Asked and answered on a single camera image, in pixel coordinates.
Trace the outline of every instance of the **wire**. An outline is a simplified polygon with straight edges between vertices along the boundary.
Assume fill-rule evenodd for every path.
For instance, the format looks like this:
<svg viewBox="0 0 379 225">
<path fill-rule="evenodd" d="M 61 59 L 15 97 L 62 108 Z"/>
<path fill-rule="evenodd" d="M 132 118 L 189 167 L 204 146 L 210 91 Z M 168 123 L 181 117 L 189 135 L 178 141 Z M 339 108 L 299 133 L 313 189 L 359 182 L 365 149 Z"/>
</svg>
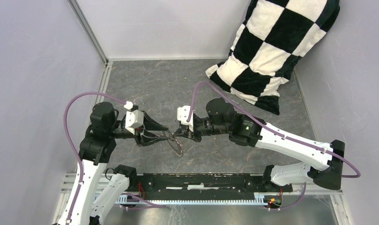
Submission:
<svg viewBox="0 0 379 225">
<path fill-rule="evenodd" d="M 143 191 L 143 199 L 145 199 L 145 191 L 144 191 L 143 187 L 140 187 L 140 188 Z"/>
<path fill-rule="evenodd" d="M 141 197 L 141 182 L 138 183 L 138 195 Z"/>
<path fill-rule="evenodd" d="M 271 204 L 274 204 L 274 205 L 276 205 L 276 206 L 278 206 L 278 207 L 280 207 L 281 205 L 278 205 L 277 203 L 275 203 L 275 202 L 271 202 Z"/>
<path fill-rule="evenodd" d="M 351 169 L 353 169 L 356 173 L 356 175 L 342 175 L 341 177 L 343 178 L 358 178 L 361 176 L 361 172 L 352 164 L 350 163 L 348 160 L 346 160 L 345 158 L 343 158 L 342 156 L 334 153 L 334 152 L 331 152 L 331 151 L 325 151 L 323 148 L 319 147 L 319 146 L 316 146 L 316 145 L 313 145 L 313 144 L 310 144 L 310 143 L 306 143 L 306 142 L 303 142 L 303 141 L 300 141 L 300 140 L 297 140 L 295 138 L 292 138 L 292 137 L 285 137 L 284 134 L 281 134 L 279 133 L 278 131 L 275 131 L 269 127 L 267 127 L 266 125 L 264 125 L 263 123 L 261 123 L 260 121 L 258 121 L 256 118 L 254 118 L 250 113 L 248 113 L 246 110 L 244 110 L 242 107 L 240 107 L 237 103 L 235 103 L 234 101 L 232 101 L 231 99 L 227 98 L 221 91 L 219 91 L 216 87 L 214 87 L 212 84 L 206 82 L 206 81 L 201 81 L 199 83 L 197 83 L 195 85 L 195 88 L 194 88 L 194 92 L 192 93 L 192 101 L 191 101 L 191 106 L 190 106 L 190 109 L 189 109 L 189 117 L 187 119 L 187 122 L 189 122 L 191 120 L 191 117 L 192 117 L 192 113 L 194 111 L 194 103 L 195 103 L 195 96 L 197 94 L 197 90 L 199 88 L 200 85 L 202 84 L 206 84 L 207 86 L 209 86 L 211 89 L 213 89 L 215 92 L 217 92 L 220 96 L 223 97 L 224 100 L 226 100 L 227 102 L 229 102 L 230 104 L 232 104 L 232 106 L 234 106 L 237 110 L 239 110 L 240 112 L 242 112 L 243 114 L 247 115 L 249 118 L 251 118 L 253 121 L 255 121 L 258 125 L 260 125 L 262 128 L 270 131 L 271 133 L 281 137 L 281 138 L 286 138 L 290 141 L 293 141 L 293 142 L 296 142 L 298 144 L 302 144 L 304 146 L 307 146 L 307 147 L 310 147 L 310 148 L 313 148 L 313 149 L 316 149 L 316 150 L 319 150 L 321 152 L 325 152 L 329 155 L 332 155 L 338 159 L 340 159 L 341 161 L 343 161 L 345 164 L 347 164 L 349 167 L 351 167 Z"/>
<path fill-rule="evenodd" d="M 112 176 L 108 179 L 108 177 L 106 176 L 106 173 L 108 172 L 108 170 L 113 170 L 113 168 L 108 168 L 107 170 L 105 170 L 105 178 L 107 180 L 111 180 Z"/>
<path fill-rule="evenodd" d="M 145 210 L 145 209 L 151 209 L 151 208 L 167 208 L 167 206 L 165 205 L 157 205 L 157 204 L 153 204 L 147 200 L 144 200 L 140 197 L 138 197 L 137 195 L 134 195 L 134 194 L 130 194 L 130 193 L 122 193 L 122 195 L 128 195 L 128 196 L 131 196 L 132 198 L 134 199 L 137 199 L 139 201 L 142 201 L 144 203 L 147 203 L 148 205 L 151 205 L 151 206 L 145 206 L 145 207 L 141 207 L 141 208 L 128 208 L 126 207 L 127 210 Z"/>
<path fill-rule="evenodd" d="M 283 190 L 282 190 L 282 188 L 279 188 L 279 191 L 280 191 L 280 193 L 279 193 L 278 197 L 279 197 L 280 200 L 282 201 L 282 195 L 283 195 Z"/>
<path fill-rule="evenodd" d="M 268 211 L 272 210 L 272 211 L 280 211 L 280 210 L 286 210 L 286 209 L 289 209 L 289 208 L 292 208 L 293 206 L 297 205 L 299 202 L 301 202 L 301 200 L 304 198 L 304 195 L 305 195 L 305 190 L 306 190 L 306 187 L 307 187 L 307 183 L 304 182 L 304 188 L 303 188 L 303 191 L 302 193 L 300 194 L 300 197 L 291 205 L 288 205 L 288 206 L 284 206 L 284 207 L 280 207 L 278 209 L 271 209 L 269 208 Z"/>
<path fill-rule="evenodd" d="M 169 145 L 169 147 L 173 150 L 173 152 L 178 156 L 178 158 L 181 158 L 183 156 L 183 152 L 182 152 L 182 143 L 177 139 L 175 138 L 174 136 L 172 136 L 171 132 L 169 130 L 167 130 L 166 132 L 169 133 L 169 140 L 167 141 L 167 144 Z M 165 131 L 162 131 L 162 134 L 164 136 L 166 136 L 166 132 Z M 171 142 L 175 142 L 177 144 L 177 148 L 175 148 Z"/>
</svg>

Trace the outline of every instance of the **gray floor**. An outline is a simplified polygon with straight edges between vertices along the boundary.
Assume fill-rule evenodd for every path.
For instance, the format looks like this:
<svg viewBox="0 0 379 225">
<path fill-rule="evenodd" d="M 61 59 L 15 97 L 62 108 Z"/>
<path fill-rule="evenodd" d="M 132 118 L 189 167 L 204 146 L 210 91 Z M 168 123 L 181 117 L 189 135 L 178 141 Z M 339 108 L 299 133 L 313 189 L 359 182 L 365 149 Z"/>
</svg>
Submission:
<svg viewBox="0 0 379 225">
<path fill-rule="evenodd" d="M 189 105 L 199 81 L 208 80 L 205 70 L 221 60 L 150 60 L 114 62 L 107 94 L 135 102 L 157 122 L 176 130 L 176 109 Z M 253 115 L 305 138 L 313 138 L 311 125 L 296 80 L 280 87 L 280 115 L 263 111 L 229 95 Z M 206 116 L 208 101 L 218 94 L 203 86 L 198 90 L 195 114 Z M 122 105 L 115 108 L 124 112 Z M 288 165 L 297 160 L 280 153 L 235 145 L 227 135 L 204 137 L 201 143 L 183 141 L 184 156 L 178 158 L 166 142 L 137 147 L 134 140 L 118 140 L 109 166 L 135 167 L 140 173 L 262 173 L 267 165 Z"/>
</svg>

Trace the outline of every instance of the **pillow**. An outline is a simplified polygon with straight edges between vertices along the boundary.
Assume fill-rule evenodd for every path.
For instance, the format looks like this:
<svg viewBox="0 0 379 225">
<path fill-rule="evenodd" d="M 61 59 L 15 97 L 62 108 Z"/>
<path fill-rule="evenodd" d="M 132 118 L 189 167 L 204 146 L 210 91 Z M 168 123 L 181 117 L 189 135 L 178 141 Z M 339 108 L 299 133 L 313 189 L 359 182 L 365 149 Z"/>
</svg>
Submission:
<svg viewBox="0 0 379 225">
<path fill-rule="evenodd" d="M 228 59 L 206 75 L 223 90 L 279 115 L 279 85 L 290 80 L 339 10 L 339 0 L 252 0 Z"/>
</svg>

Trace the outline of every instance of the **purple cable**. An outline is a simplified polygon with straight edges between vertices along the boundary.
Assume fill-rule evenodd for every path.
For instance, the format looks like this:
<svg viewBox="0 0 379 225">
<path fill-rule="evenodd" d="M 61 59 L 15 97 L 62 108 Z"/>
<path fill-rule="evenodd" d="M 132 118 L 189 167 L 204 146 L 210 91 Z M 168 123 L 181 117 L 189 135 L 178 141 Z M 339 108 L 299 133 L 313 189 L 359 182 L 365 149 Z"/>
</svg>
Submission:
<svg viewBox="0 0 379 225">
<path fill-rule="evenodd" d="M 152 209 L 152 208 L 166 208 L 167 206 L 165 205 L 157 205 L 157 204 L 153 204 L 145 199 L 142 199 L 140 197 L 138 197 L 137 195 L 134 195 L 134 194 L 130 194 L 130 193 L 122 193 L 122 195 L 128 195 L 128 196 L 131 196 L 132 198 L 134 199 L 137 199 L 139 201 L 142 201 L 144 203 L 147 203 L 148 205 L 151 205 L 151 206 L 145 206 L 145 207 L 141 207 L 141 208 L 127 208 L 127 210 L 145 210 L 145 209 Z"/>
<path fill-rule="evenodd" d="M 301 202 L 301 200 L 304 198 L 304 195 L 305 195 L 305 189 L 307 187 L 307 183 L 304 182 L 304 188 L 303 188 L 303 191 L 300 195 L 300 197 L 291 205 L 288 205 L 288 206 L 284 206 L 284 207 L 280 207 L 279 209 L 270 209 L 270 211 L 280 211 L 280 210 L 286 210 L 286 209 L 289 209 L 289 208 L 292 208 L 293 206 L 297 205 L 299 202 Z"/>
<path fill-rule="evenodd" d="M 64 129 L 65 129 L 65 135 L 67 136 L 67 139 L 68 139 L 68 142 L 69 142 L 69 145 L 71 146 L 72 148 L 72 151 L 74 152 L 75 154 L 75 157 L 76 157 L 76 160 L 79 164 L 79 171 L 78 171 L 78 174 L 79 174 L 79 184 L 76 188 L 76 192 L 75 192 L 75 195 L 74 195 L 74 198 L 72 199 L 72 204 L 71 204 L 71 207 L 69 208 L 69 212 L 68 212 L 68 217 L 67 217 L 67 221 L 69 221 L 71 219 L 71 216 L 72 216 L 72 212 L 74 210 L 74 207 L 75 207 L 75 203 L 76 203 L 76 200 L 77 200 L 77 197 L 79 195 L 79 191 L 80 191 L 80 183 L 82 183 L 83 181 L 83 164 L 82 164 L 82 160 L 80 159 L 80 156 L 74 146 L 74 143 L 72 142 L 72 139 L 71 139 L 71 136 L 69 135 L 69 131 L 68 131 L 68 122 L 67 122 L 67 117 L 68 117 L 68 110 L 69 108 L 71 107 L 71 105 L 73 104 L 73 102 L 75 102 L 78 98 L 80 97 L 83 97 L 83 96 L 86 96 L 86 95 L 101 95 L 101 96 L 104 96 L 104 97 L 107 97 L 107 98 L 110 98 L 112 100 L 115 100 L 119 103 L 122 103 L 122 104 L 126 104 L 126 101 L 122 101 L 122 100 L 119 100 L 115 97 L 112 97 L 110 95 L 107 95 L 107 94 L 104 94 L 104 93 L 101 93 L 101 92 L 96 92 L 96 91 L 90 91 L 90 92 L 85 92 L 85 93 L 82 93 L 82 94 L 79 94 L 77 96 L 75 96 L 67 105 L 67 107 L 65 108 L 65 112 L 64 112 Z"/>
<path fill-rule="evenodd" d="M 303 142 L 303 141 L 300 141 L 300 140 L 297 140 L 295 138 L 292 138 L 292 137 L 285 137 L 284 134 L 281 134 L 279 133 L 278 131 L 275 131 L 269 127 L 267 127 L 266 125 L 262 124 L 260 121 L 258 121 L 256 118 L 254 118 L 252 115 L 250 115 L 250 113 L 248 113 L 247 111 L 245 111 L 242 107 L 240 107 L 238 104 L 236 104 L 235 102 L 233 102 L 231 99 L 227 98 L 221 91 L 219 91 L 216 87 L 214 87 L 212 84 L 206 82 L 206 81 L 201 81 L 199 83 L 197 83 L 195 85 L 195 88 L 194 88 L 194 92 L 192 93 L 192 101 L 191 101 L 191 107 L 189 109 L 189 117 L 187 119 L 187 122 L 189 122 L 191 120 L 191 116 L 192 116 L 192 112 L 194 111 L 194 103 L 195 103 L 195 96 L 197 94 L 197 90 L 199 88 L 199 86 L 201 84 L 206 84 L 208 85 L 209 87 L 211 87 L 215 92 L 217 92 L 219 95 L 221 95 L 223 97 L 224 100 L 226 100 L 227 102 L 229 102 L 230 104 L 232 104 L 237 110 L 241 111 L 243 114 L 247 115 L 249 118 L 251 118 L 253 121 L 255 121 L 258 125 L 260 125 L 262 128 L 272 132 L 273 134 L 281 137 L 281 138 L 286 138 L 290 141 L 293 141 L 293 142 L 296 142 L 298 144 L 302 144 L 304 146 L 307 146 L 307 147 L 310 147 L 310 148 L 313 148 L 313 149 L 316 149 L 316 150 L 319 150 L 321 152 L 325 152 L 325 150 L 321 147 L 318 147 L 316 145 L 313 145 L 313 144 L 309 144 L 309 143 L 306 143 L 306 142 Z M 327 154 L 329 155 L 332 155 L 333 157 L 336 157 L 338 159 L 340 159 L 341 161 L 343 161 L 345 164 L 347 164 L 348 166 L 351 167 L 351 169 L 353 169 L 355 172 L 356 172 L 356 175 L 342 175 L 341 177 L 343 178 L 358 178 L 361 176 L 361 172 L 352 164 L 350 163 L 348 160 L 346 160 L 345 158 L 339 156 L 338 154 L 334 153 L 334 152 L 330 152 L 330 151 L 326 151 Z"/>
</svg>

